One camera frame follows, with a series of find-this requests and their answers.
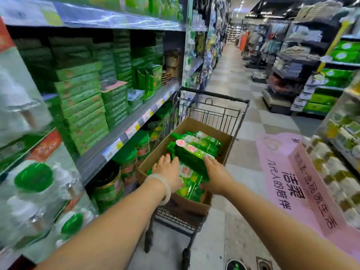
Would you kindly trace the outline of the person's left hand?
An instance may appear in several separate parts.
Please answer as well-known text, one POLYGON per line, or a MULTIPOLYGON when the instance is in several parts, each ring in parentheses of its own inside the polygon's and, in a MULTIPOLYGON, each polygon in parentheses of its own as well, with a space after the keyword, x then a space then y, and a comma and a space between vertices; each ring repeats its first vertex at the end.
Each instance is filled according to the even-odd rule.
POLYGON ((179 160, 177 157, 171 158, 171 164, 167 167, 158 167, 158 162, 155 163, 152 167, 152 173, 164 176, 172 193, 177 192, 183 186, 183 181, 179 177, 179 160))

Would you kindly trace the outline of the person's right hand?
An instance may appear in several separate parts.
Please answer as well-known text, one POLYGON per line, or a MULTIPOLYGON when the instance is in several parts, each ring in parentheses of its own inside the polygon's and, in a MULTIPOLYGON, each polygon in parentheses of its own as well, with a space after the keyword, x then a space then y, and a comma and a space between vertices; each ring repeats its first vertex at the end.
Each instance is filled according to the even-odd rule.
POLYGON ((203 160, 208 172, 211 193, 227 198, 232 188, 236 187, 237 182, 216 159, 204 156, 203 160))

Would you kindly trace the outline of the pink-label green pouch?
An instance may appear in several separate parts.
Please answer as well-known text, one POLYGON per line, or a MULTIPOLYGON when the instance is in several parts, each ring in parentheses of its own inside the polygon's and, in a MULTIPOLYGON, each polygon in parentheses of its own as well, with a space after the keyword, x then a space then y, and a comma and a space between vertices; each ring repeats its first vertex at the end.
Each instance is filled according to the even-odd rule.
POLYGON ((211 154, 204 152, 182 139, 178 139, 175 142, 171 141, 167 146, 167 150, 172 153, 173 156, 178 157, 181 163, 202 175, 204 181, 209 181, 209 175, 203 157, 207 156, 208 158, 214 159, 211 154))

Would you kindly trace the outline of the person's right forearm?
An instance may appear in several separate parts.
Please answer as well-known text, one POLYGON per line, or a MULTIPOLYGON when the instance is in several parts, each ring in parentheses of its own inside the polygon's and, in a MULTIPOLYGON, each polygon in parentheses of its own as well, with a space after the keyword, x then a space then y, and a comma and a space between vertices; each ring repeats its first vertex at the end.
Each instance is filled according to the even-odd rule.
POLYGON ((245 218, 282 270, 360 270, 355 259, 245 185, 230 180, 221 194, 245 218))

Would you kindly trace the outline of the pile of green pouches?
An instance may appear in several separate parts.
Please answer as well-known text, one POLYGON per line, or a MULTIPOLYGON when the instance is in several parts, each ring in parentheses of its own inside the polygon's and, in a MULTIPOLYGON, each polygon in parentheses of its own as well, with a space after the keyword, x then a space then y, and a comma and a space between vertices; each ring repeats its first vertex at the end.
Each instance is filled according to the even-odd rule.
MULTIPOLYGON (((182 139, 204 152, 211 154, 214 158, 217 157, 222 147, 222 143, 219 140, 201 131, 187 131, 184 134, 171 133, 170 136, 174 139, 173 142, 182 139)), ((169 152, 169 154, 172 158, 175 157, 172 153, 169 152)), ((205 182, 203 176, 179 161, 179 177, 182 179, 184 185, 177 191, 177 194, 191 201, 200 202, 204 194, 204 191, 199 188, 200 183, 205 182)))

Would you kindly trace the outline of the brown cardboard box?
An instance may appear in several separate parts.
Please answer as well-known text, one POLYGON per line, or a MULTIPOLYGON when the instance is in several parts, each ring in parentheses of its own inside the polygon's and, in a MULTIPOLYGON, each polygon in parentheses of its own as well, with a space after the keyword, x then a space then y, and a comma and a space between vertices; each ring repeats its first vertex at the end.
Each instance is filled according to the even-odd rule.
MULTIPOLYGON (((214 127, 211 127, 207 124, 204 124, 198 120, 195 120, 191 117, 185 118, 173 131, 172 133, 184 134, 186 131, 201 131, 211 137, 216 138, 217 140, 223 143, 223 146, 220 149, 218 156, 216 157, 217 161, 223 165, 227 163, 228 155, 231 151, 232 145, 234 143, 234 137, 220 131, 214 127)), ((170 135, 167 135, 163 141, 150 153, 150 155, 144 160, 144 162, 138 167, 139 179, 138 182, 142 185, 147 177, 146 172, 148 172, 155 163, 158 162, 160 157, 167 152, 166 147, 173 141, 170 135)), ((208 215, 209 209, 211 207, 214 195, 205 191, 205 194, 202 195, 200 202, 191 201, 186 199, 179 194, 172 194, 169 202, 166 204, 168 208, 179 208, 184 211, 188 211, 199 216, 208 215)))

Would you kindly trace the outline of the white jade bangle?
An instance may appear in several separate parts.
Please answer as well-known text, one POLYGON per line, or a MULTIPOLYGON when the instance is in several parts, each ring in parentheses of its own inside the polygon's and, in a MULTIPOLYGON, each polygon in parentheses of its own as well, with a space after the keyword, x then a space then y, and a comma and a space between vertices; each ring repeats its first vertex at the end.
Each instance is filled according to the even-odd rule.
POLYGON ((153 174, 147 176, 147 178, 145 179, 145 182, 150 179, 157 179, 158 181, 160 181, 162 183, 162 185, 166 189, 166 194, 165 194, 164 198, 161 200, 161 202, 158 204, 158 206, 163 206, 163 205, 167 204, 171 198, 172 192, 171 192, 171 188, 170 188, 167 180, 165 179, 165 177, 160 174, 153 173, 153 174))

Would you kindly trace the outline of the row of shelf price tags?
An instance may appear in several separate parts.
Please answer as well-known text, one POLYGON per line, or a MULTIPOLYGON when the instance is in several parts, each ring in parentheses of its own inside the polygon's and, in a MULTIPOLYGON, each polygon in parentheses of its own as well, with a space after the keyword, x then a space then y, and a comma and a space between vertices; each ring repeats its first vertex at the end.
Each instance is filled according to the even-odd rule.
POLYGON ((179 85, 177 83, 170 85, 168 88, 162 88, 155 93, 154 98, 142 104, 116 127, 115 140, 111 141, 110 145, 102 152, 105 161, 108 162, 178 89, 179 85))

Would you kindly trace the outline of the grey metal store shelf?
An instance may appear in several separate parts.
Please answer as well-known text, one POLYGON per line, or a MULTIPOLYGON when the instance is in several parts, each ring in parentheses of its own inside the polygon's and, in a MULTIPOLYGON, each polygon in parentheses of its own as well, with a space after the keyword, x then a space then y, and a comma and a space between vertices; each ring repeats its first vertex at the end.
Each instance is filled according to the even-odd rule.
MULTIPOLYGON (((26 27, 30 28, 30 31, 34 31, 35 28, 55 28, 55 31, 65 28, 65 31, 107 31, 108 33, 111 29, 165 31, 169 43, 175 45, 176 39, 183 39, 177 41, 182 53, 185 51, 185 41, 190 37, 191 31, 207 32, 209 27, 208 22, 203 26, 190 24, 189 20, 186 20, 186 23, 179 23, 49 0, 0 0, 0 17, 7 26, 26 27)), ((182 73, 182 76, 178 77, 178 81, 170 81, 170 84, 160 88, 160 91, 156 92, 149 101, 76 161, 84 186, 150 119, 150 115, 160 108, 161 102, 172 96, 178 96, 179 90, 185 84, 187 74, 185 67, 180 69, 179 73, 182 73)))

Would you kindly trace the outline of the pink display stand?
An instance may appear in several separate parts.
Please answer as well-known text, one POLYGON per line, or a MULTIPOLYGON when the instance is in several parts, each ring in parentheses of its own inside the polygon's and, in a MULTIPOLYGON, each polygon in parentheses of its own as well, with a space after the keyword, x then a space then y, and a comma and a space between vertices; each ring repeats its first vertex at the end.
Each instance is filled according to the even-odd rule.
POLYGON ((331 186, 325 184, 325 166, 316 169, 305 143, 301 135, 287 132, 256 141, 269 200, 360 264, 360 216, 349 208, 354 215, 345 217, 331 186))

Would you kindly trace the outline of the clear packs with green lids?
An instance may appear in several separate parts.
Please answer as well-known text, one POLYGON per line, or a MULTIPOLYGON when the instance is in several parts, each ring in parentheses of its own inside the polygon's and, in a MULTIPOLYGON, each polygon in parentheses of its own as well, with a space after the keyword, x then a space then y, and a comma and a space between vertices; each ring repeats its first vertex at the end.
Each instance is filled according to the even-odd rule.
POLYGON ((47 259, 99 212, 56 128, 0 147, 0 247, 47 259))

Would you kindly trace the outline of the row of hanging goods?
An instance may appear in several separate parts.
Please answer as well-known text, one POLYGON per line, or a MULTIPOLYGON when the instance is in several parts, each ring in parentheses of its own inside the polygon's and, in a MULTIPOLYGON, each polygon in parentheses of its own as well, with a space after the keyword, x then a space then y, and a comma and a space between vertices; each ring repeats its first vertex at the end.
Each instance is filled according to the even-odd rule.
POLYGON ((197 53, 202 58, 196 88, 204 91, 222 55, 227 40, 231 0, 194 0, 193 8, 206 31, 196 33, 197 53))

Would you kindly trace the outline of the shelf of folded towels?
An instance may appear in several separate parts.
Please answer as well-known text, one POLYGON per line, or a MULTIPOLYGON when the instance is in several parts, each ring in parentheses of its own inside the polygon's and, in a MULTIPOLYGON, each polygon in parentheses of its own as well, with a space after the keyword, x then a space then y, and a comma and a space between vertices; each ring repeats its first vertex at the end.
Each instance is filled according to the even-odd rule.
POLYGON ((295 20, 289 27, 262 91, 271 113, 292 115, 303 111, 320 82, 317 69, 341 24, 338 20, 295 20))

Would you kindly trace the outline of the clear white wrapped packs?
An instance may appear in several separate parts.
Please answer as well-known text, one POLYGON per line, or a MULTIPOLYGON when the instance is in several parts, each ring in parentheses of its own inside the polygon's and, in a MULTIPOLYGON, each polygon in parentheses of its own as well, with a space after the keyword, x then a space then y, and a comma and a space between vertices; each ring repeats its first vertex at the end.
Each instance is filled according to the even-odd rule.
POLYGON ((0 148, 51 122, 47 105, 0 17, 0 148))

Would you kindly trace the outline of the shelf of green tissue packs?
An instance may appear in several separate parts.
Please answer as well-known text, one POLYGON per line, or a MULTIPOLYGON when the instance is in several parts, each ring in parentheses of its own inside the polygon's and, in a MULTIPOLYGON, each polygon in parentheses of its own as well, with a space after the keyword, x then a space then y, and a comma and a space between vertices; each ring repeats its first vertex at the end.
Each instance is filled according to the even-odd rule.
POLYGON ((310 93, 309 99, 305 100, 304 113, 325 116, 335 105, 360 70, 360 37, 342 36, 324 59, 324 65, 304 87, 304 92, 310 93))

